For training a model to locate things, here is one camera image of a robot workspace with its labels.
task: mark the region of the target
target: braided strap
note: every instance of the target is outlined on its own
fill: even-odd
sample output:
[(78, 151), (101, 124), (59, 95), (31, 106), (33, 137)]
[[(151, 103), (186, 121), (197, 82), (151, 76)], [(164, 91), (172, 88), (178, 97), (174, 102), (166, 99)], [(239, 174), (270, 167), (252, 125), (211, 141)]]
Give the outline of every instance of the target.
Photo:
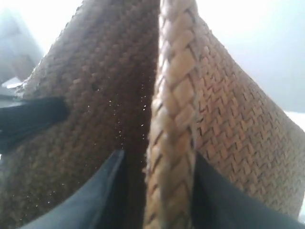
[(144, 228), (191, 228), (200, 79), (195, 0), (162, 0)]

